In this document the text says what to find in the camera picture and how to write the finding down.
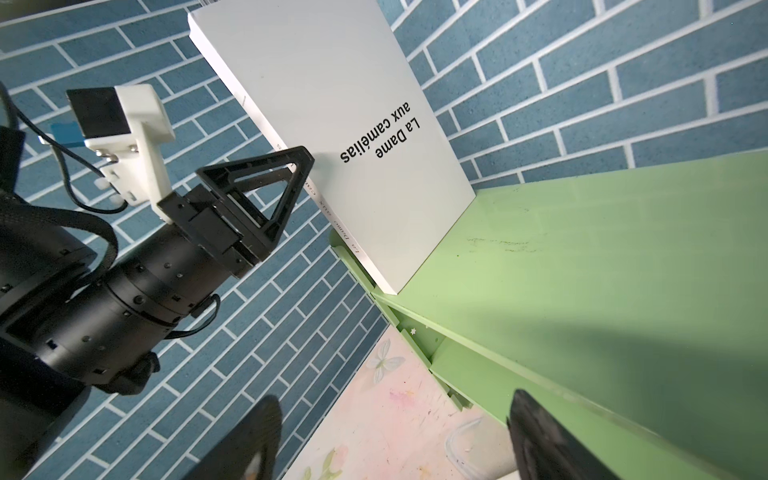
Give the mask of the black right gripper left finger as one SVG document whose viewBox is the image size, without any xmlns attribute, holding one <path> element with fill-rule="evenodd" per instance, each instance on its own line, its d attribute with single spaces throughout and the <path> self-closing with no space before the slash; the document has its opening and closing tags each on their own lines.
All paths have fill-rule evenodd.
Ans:
<svg viewBox="0 0 768 480">
<path fill-rule="evenodd" d="M 281 431 L 279 400 L 266 395 L 183 479 L 272 479 Z"/>
</svg>

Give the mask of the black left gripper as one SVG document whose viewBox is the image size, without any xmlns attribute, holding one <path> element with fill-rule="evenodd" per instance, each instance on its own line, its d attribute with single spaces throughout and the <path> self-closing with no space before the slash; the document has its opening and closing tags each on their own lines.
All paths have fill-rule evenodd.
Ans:
<svg viewBox="0 0 768 480">
<path fill-rule="evenodd" d="M 192 244 L 242 278 L 276 249 L 314 163 L 299 146 L 203 167 L 196 171 L 203 185 L 173 192 L 158 207 Z M 283 188 L 274 207 L 262 210 L 249 199 L 273 185 Z"/>
</svg>

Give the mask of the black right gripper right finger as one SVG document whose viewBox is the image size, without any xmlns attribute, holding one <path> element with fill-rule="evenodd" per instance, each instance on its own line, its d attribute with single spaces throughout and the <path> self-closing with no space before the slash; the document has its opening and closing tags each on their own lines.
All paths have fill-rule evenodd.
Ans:
<svg viewBox="0 0 768 480">
<path fill-rule="evenodd" d="M 619 479 L 523 389 L 513 394 L 506 424 L 523 480 Z"/>
</svg>

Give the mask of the white paperback book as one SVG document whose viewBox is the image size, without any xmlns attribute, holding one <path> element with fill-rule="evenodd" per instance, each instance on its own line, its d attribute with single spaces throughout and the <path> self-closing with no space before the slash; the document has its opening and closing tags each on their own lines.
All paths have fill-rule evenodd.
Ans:
<svg viewBox="0 0 768 480">
<path fill-rule="evenodd" d="M 373 282 L 399 293 L 474 191 L 374 1 L 217 1 L 189 36 Z"/>
</svg>

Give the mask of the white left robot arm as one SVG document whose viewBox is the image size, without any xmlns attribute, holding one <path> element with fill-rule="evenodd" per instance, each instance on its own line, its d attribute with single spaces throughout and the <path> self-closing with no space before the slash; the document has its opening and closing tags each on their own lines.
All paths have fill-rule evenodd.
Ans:
<svg viewBox="0 0 768 480">
<path fill-rule="evenodd" d="M 127 255 L 107 211 L 27 203 L 15 191 L 34 124 L 3 94 L 1 128 L 1 475 L 25 477 L 91 391 L 132 396 L 160 369 L 155 347 L 211 323 L 219 287 L 266 261 L 314 160 L 304 147 L 200 168 L 175 192 L 160 145 L 175 138 L 146 84 L 67 94 L 97 185 L 148 203 L 162 227 Z"/>
</svg>

